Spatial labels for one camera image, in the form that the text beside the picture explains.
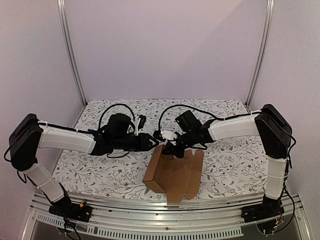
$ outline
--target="vertical metal pole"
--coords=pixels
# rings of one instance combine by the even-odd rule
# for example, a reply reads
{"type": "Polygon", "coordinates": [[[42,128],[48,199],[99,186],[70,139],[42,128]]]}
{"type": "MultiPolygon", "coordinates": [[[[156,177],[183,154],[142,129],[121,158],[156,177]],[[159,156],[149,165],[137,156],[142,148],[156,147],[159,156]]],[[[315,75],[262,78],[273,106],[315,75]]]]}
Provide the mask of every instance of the vertical metal pole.
{"type": "Polygon", "coordinates": [[[274,4],[275,4],[274,0],[268,0],[267,6],[266,6],[265,22],[264,22],[264,27],[263,27],[263,35],[262,35],[259,55],[258,55],[258,59],[257,59],[256,65],[255,65],[255,69],[254,69],[251,85],[249,88],[249,92],[248,92],[248,95],[247,95],[247,98],[245,101],[245,105],[248,106],[248,108],[250,107],[250,104],[251,104],[252,99],[254,97],[257,83],[258,83],[258,79],[259,79],[259,75],[260,75],[261,68],[262,68],[262,63],[264,61],[269,32],[270,32],[270,27],[271,27],[272,15],[274,12],[274,4]]]}
{"type": "Polygon", "coordinates": [[[79,71],[78,71],[78,67],[77,67],[77,63],[76,63],[76,58],[75,58],[74,50],[73,50],[72,43],[71,43],[65,0],[57,0],[57,3],[58,3],[58,10],[59,10],[59,15],[60,15],[60,21],[61,21],[61,27],[62,27],[62,33],[63,33],[63,37],[64,37],[64,42],[65,42],[65,47],[66,47],[66,51],[68,54],[75,86],[78,91],[82,105],[86,106],[88,102],[86,99],[83,85],[80,80],[80,75],[79,75],[79,71]]]}

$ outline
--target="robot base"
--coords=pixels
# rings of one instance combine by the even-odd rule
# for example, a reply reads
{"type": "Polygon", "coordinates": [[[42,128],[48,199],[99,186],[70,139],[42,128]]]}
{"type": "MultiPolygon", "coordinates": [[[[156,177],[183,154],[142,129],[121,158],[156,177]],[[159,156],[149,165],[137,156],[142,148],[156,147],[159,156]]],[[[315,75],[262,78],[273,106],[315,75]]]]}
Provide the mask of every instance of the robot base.
{"type": "Polygon", "coordinates": [[[285,213],[281,200],[276,206],[263,202],[257,205],[245,206],[241,210],[241,217],[245,223],[268,219],[285,213]]]}
{"type": "MultiPolygon", "coordinates": [[[[74,208],[79,208],[79,204],[72,203],[72,205],[74,206],[74,208]]],[[[66,215],[62,216],[62,214],[60,214],[60,212],[58,212],[55,207],[50,206],[49,213],[60,216],[60,217],[66,217],[68,219],[73,219],[73,220],[88,223],[90,220],[90,217],[91,217],[92,207],[85,205],[81,209],[79,209],[75,212],[72,212],[70,214],[66,214],[66,215]]]]}

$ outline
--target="aluminum frame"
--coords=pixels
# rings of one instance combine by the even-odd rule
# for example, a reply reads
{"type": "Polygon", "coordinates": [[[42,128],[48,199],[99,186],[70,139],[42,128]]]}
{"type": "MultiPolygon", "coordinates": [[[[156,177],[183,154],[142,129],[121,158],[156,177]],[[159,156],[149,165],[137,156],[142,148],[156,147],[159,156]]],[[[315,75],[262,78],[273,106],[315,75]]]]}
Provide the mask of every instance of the aluminum frame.
{"type": "MultiPolygon", "coordinates": [[[[83,106],[86,106],[88,104],[88,101],[86,99],[86,94],[85,90],[83,88],[81,79],[80,79],[80,74],[79,70],[77,67],[76,63],[76,58],[75,58],[75,53],[72,47],[72,41],[71,41],[71,35],[69,31],[69,25],[68,25],[68,18],[67,18],[67,11],[66,11],[66,6],[65,6],[65,0],[57,0],[58,3],[58,10],[59,10],[59,15],[60,15],[60,21],[61,21],[61,28],[62,28],[62,33],[65,41],[65,46],[68,54],[68,58],[70,61],[70,67],[72,70],[75,86],[78,92],[78,95],[80,97],[81,103],[83,106]]],[[[250,104],[253,100],[259,75],[262,69],[262,64],[267,48],[267,43],[268,43],[268,38],[269,38],[269,33],[270,33],[270,28],[271,28],[271,23],[272,23],[272,16],[273,16],[273,11],[274,11],[274,5],[275,1],[274,0],[268,0],[267,5],[266,5],[266,12],[265,12],[265,21],[264,21],[264,27],[263,27],[263,34],[262,34],[262,39],[261,39],[261,44],[260,44],[260,49],[259,49],[259,54],[257,58],[257,62],[255,64],[254,72],[253,72],[253,77],[251,84],[249,86],[248,94],[246,97],[245,105],[250,108],[250,104]]]]}
{"type": "Polygon", "coordinates": [[[74,50],[72,47],[68,19],[67,19],[67,13],[66,13],[65,0],[57,0],[57,4],[58,4],[58,11],[59,11],[59,16],[60,16],[60,22],[61,22],[64,43],[65,43],[67,55],[69,58],[70,67],[71,67],[71,71],[73,74],[76,90],[78,92],[78,95],[79,95],[79,98],[81,100],[82,105],[86,106],[88,104],[88,101],[87,101],[87,98],[85,95],[84,87],[83,87],[81,79],[80,79],[80,74],[79,74],[79,70],[77,67],[77,63],[76,63],[75,53],[74,53],[74,50]]]}
{"type": "Polygon", "coordinates": [[[263,35],[262,35],[259,55],[258,55],[258,59],[257,59],[256,65],[254,68],[253,78],[251,81],[251,85],[249,87],[249,92],[248,92],[248,95],[247,95],[246,101],[245,101],[245,105],[248,106],[248,108],[250,108],[253,97],[255,95],[257,83],[258,83],[260,72],[262,69],[262,64],[264,61],[268,38],[269,38],[269,33],[270,33],[270,28],[271,28],[272,16],[273,16],[273,12],[274,12],[274,5],[275,5],[274,0],[268,0],[267,5],[266,5],[265,21],[264,21],[263,35]]]}
{"type": "MultiPolygon", "coordinates": [[[[81,194],[77,193],[70,193],[70,197],[72,201],[78,203],[83,198],[81,194]]],[[[304,240],[311,240],[312,236],[300,198],[298,194],[292,197],[296,206],[295,219],[300,235],[304,240]]],[[[210,233],[256,224],[255,222],[244,222],[244,219],[241,218],[241,208],[261,203],[261,201],[262,194],[259,193],[243,196],[241,199],[226,197],[204,201],[182,201],[175,204],[88,196],[88,204],[93,207],[92,216],[89,223],[77,222],[77,229],[83,234],[97,237],[104,237],[107,232],[113,232],[118,234],[117,239],[127,239],[127,237],[123,237],[127,233],[135,234],[137,237],[135,239],[142,239],[140,236],[146,235],[156,235],[158,239],[182,239],[181,236],[186,234],[198,236],[197,239],[201,240],[202,238],[199,238],[199,236],[208,236],[210,233]]],[[[282,204],[285,209],[284,216],[290,216],[293,205],[286,194],[282,197],[282,204]]],[[[35,221],[38,221],[39,218],[42,218],[41,222],[61,228],[61,217],[48,213],[49,206],[42,193],[35,194],[29,208],[23,240],[31,238],[35,221]]]]}

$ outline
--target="open cardboard box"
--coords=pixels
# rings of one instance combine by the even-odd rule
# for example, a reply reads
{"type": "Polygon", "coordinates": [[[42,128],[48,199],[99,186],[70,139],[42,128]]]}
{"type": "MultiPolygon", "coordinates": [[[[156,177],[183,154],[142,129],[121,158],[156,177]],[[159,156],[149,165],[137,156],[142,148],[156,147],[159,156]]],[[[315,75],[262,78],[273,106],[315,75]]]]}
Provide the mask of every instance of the open cardboard box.
{"type": "Polygon", "coordinates": [[[179,203],[185,196],[193,199],[199,192],[204,151],[191,150],[184,158],[163,155],[164,145],[157,146],[152,154],[142,182],[158,194],[166,193],[168,203],[179,203]]]}

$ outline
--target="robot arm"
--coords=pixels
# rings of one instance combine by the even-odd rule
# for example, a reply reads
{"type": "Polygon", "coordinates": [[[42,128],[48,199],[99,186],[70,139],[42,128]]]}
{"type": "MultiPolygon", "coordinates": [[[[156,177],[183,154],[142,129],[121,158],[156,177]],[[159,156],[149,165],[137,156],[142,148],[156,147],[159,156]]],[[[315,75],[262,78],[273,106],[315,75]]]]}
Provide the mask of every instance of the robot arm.
{"type": "Polygon", "coordinates": [[[263,203],[243,209],[242,217],[246,222],[257,221],[284,213],[281,197],[284,182],[288,176],[288,149],[291,143],[292,129],[281,114],[271,105],[263,106],[260,111],[232,116],[223,120],[208,120],[203,125],[186,111],[176,119],[185,132],[161,130],[160,138],[168,140],[163,154],[184,156],[186,148],[195,144],[213,143],[214,141],[240,136],[260,136],[268,158],[268,179],[263,203]]]}
{"type": "Polygon", "coordinates": [[[9,137],[10,162],[46,195],[52,205],[50,213],[88,222],[91,207],[71,202],[63,186],[38,162],[37,149],[65,149],[94,156],[110,154],[114,149],[149,151],[159,142],[147,133],[138,132],[145,120],[140,116],[135,125],[128,116],[117,113],[101,129],[82,131],[48,124],[39,121],[35,114],[28,114],[9,137]]]}

